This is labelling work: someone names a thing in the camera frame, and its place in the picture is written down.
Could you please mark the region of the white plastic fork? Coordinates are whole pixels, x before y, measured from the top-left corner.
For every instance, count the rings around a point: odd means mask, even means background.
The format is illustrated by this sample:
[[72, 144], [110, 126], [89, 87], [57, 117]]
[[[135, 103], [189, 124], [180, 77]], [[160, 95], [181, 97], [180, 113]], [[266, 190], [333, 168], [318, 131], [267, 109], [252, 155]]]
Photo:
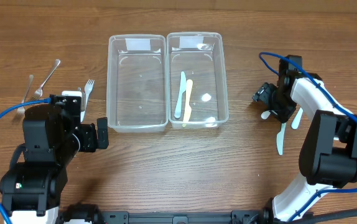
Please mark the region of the white plastic fork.
[[81, 122], [83, 122], [84, 119], [85, 119], [88, 101], [89, 101], [91, 92], [93, 91], [94, 84], [95, 84], [94, 80], [88, 80], [86, 85], [85, 85], [85, 102], [83, 104], [84, 110], [81, 112], [81, 116], [80, 116]]

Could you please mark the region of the cream white plastic knife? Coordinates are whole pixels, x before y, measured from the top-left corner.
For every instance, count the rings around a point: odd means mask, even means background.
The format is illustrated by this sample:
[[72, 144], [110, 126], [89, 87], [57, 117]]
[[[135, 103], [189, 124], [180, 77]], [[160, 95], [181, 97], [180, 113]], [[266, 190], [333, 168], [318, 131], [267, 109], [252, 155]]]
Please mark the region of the cream white plastic knife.
[[261, 114], [261, 118], [262, 119], [267, 119], [268, 117], [270, 117], [270, 115], [271, 115], [271, 112], [269, 110], [263, 111], [262, 114]]

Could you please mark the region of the mint green plastic knife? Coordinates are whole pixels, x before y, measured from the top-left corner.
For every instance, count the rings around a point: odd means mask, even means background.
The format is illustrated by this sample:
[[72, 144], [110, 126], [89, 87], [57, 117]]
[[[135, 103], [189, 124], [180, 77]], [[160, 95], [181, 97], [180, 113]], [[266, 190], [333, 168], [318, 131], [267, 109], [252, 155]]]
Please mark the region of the mint green plastic knife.
[[303, 109], [302, 108], [299, 108], [297, 114], [295, 115], [295, 118], [293, 119], [292, 121], [292, 124], [291, 124], [291, 128], [292, 129], [298, 129], [299, 128], [299, 125], [300, 125], [300, 121], [302, 119], [302, 115], [303, 115]]

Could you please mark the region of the long silver metal fork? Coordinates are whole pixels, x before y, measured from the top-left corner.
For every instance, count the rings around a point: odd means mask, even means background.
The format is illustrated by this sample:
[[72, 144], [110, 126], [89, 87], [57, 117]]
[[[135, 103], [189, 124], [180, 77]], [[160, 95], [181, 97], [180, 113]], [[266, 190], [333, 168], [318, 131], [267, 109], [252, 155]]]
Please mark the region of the long silver metal fork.
[[49, 70], [47, 76], [45, 77], [45, 80], [40, 84], [39, 88], [36, 89], [32, 97], [30, 98], [30, 101], [36, 101], [42, 97], [45, 84], [48, 82], [49, 78], [53, 75], [54, 71], [58, 68], [60, 63], [60, 59], [55, 59], [52, 68]]

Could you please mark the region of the pale teal plastic knife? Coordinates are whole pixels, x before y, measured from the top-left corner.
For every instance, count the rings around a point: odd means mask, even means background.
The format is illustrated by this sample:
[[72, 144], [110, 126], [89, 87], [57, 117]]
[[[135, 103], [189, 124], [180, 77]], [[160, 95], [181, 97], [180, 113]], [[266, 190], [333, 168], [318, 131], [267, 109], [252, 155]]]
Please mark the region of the pale teal plastic knife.
[[287, 125], [287, 123], [282, 123], [280, 131], [276, 135], [276, 147], [277, 147], [277, 152], [280, 156], [283, 155], [284, 136], [285, 136], [286, 125]]

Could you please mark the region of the yellow plastic knife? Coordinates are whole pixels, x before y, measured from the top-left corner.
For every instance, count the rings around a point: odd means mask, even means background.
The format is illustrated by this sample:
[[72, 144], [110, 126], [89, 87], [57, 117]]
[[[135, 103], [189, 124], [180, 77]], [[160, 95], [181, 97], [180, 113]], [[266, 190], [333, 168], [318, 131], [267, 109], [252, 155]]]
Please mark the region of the yellow plastic knife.
[[193, 87], [193, 80], [188, 79], [187, 84], [186, 84], [186, 92], [185, 92], [185, 110], [184, 110], [183, 124], [182, 124], [183, 128], [185, 128], [187, 126], [187, 123], [189, 122], [189, 119], [190, 119], [190, 116], [192, 113], [192, 108], [190, 106], [192, 87]]

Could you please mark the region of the light blue plastic knife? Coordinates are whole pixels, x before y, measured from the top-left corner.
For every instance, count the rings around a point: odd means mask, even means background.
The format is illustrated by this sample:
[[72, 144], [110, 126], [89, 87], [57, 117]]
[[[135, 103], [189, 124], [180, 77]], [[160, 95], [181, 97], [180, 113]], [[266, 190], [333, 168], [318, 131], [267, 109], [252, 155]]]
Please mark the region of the light blue plastic knife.
[[182, 114], [182, 97], [183, 94], [186, 91], [186, 87], [187, 87], [187, 79], [185, 76], [185, 72], [181, 71], [180, 73], [180, 86], [179, 86], [179, 91], [178, 91], [178, 99], [177, 99], [177, 103], [175, 106], [175, 111], [174, 111], [174, 118], [175, 119], [179, 119], [181, 117]]

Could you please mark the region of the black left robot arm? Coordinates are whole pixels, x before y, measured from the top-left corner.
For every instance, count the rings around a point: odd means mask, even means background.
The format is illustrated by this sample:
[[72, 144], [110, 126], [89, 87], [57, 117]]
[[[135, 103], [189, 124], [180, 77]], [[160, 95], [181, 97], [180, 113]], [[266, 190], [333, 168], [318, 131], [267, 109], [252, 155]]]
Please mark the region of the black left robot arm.
[[68, 180], [67, 165], [78, 152], [108, 147], [108, 119], [82, 123], [78, 96], [50, 95], [26, 105], [24, 143], [17, 146], [0, 181], [5, 222], [63, 223], [74, 218], [100, 222], [95, 207], [69, 212], [67, 218], [60, 218], [58, 211]]

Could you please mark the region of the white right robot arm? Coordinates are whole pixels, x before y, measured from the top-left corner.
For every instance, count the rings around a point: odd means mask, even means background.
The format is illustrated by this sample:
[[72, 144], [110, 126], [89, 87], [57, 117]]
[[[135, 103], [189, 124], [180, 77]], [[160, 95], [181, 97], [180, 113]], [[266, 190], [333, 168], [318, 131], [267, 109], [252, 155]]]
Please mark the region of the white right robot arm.
[[271, 198], [256, 223], [318, 223], [357, 217], [357, 208], [312, 215], [309, 209], [327, 194], [357, 193], [346, 189], [357, 182], [357, 115], [334, 99], [316, 73], [308, 73], [297, 55], [281, 56], [276, 84], [264, 83], [253, 95], [266, 110], [262, 119], [281, 123], [276, 147], [283, 152], [286, 123], [294, 112], [311, 121], [299, 154], [299, 174], [279, 195]]

